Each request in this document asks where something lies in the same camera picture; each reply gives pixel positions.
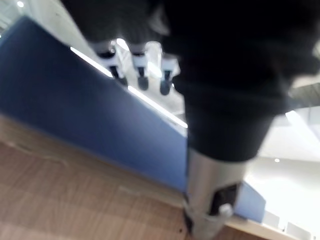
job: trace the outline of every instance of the wooden surface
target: wooden surface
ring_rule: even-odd
[[[179,192],[4,117],[0,140],[0,240],[191,239]],[[215,240],[292,239],[239,218],[227,225]]]

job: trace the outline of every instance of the black fabric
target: black fabric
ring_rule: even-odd
[[[185,98],[189,145],[222,161],[253,158],[274,116],[289,109],[294,78],[320,67],[318,0],[62,2],[87,39],[135,43],[161,39],[147,16],[162,4],[170,27],[162,47],[179,57],[173,83]]]

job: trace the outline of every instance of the white ceiling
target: white ceiling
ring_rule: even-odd
[[[1,10],[10,4],[10,8],[15,9],[12,11],[11,16],[8,14],[9,12],[7,12],[7,18],[12,18],[13,21],[19,10],[23,14],[35,19],[61,42],[73,46],[95,61],[99,61],[94,52],[88,47],[88,44],[84,40],[74,21],[59,0],[23,0],[24,8],[18,8],[16,2],[17,0],[0,0]],[[159,45],[156,43],[151,43],[149,49],[150,52],[160,50]],[[122,58],[124,59],[123,68],[126,72],[128,82],[131,86],[138,88],[136,74],[132,68],[132,62],[130,61],[130,53],[125,50],[121,50],[121,53]],[[152,61],[157,66],[159,65],[159,61],[154,59]],[[315,82],[320,82],[320,75],[313,79],[304,77],[296,81],[295,86],[300,87]],[[169,112],[176,115],[183,113],[184,103],[182,96],[174,90],[171,91],[168,96],[162,96],[159,92],[159,88],[159,79],[152,77],[149,81],[149,89],[143,93]],[[297,134],[295,129],[284,119],[284,116],[281,116],[274,121],[274,124],[261,147],[259,155],[268,158],[320,162],[320,155],[310,151],[307,144],[302,141],[301,136]],[[320,121],[318,123],[313,123],[312,127],[320,136]]]

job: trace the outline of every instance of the fluorescent light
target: fluorescent light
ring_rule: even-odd
[[[117,43],[120,47],[122,47],[124,50],[129,51],[129,47],[128,47],[126,41],[123,40],[122,38],[117,38],[117,39],[116,39],[116,43]]]
[[[319,154],[320,141],[301,116],[296,111],[289,111],[285,116],[303,140]]]
[[[78,51],[77,49],[70,47],[70,50],[74,52],[76,55],[78,55],[80,58],[85,60],[88,64],[93,66],[94,68],[98,69],[103,74],[107,75],[109,78],[112,78],[112,74],[109,70],[107,70],[105,67],[101,66],[99,63],[93,61],[90,57],[84,55],[82,52]]]
[[[25,4],[22,1],[17,1],[16,4],[19,8],[23,8],[25,6]]]
[[[150,98],[148,98],[146,95],[144,95],[141,92],[139,92],[134,87],[128,86],[128,90],[131,93],[133,93],[134,95],[136,95],[138,98],[140,98],[141,100],[145,101],[151,107],[153,107],[156,110],[158,110],[161,114],[165,115],[166,117],[168,117],[169,119],[174,121],[176,124],[179,124],[181,127],[185,128],[185,129],[188,128],[188,125],[184,121],[182,121],[181,119],[179,119],[178,117],[176,117],[175,115],[170,113],[169,111],[165,110],[162,106],[160,106],[159,104],[157,104],[154,101],[152,101]]]
[[[161,69],[154,65],[152,62],[148,61],[148,70],[153,73],[157,78],[162,77]]]

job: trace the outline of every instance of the blue partition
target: blue partition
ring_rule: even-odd
[[[185,189],[186,138],[26,17],[0,40],[0,111],[118,166]]]

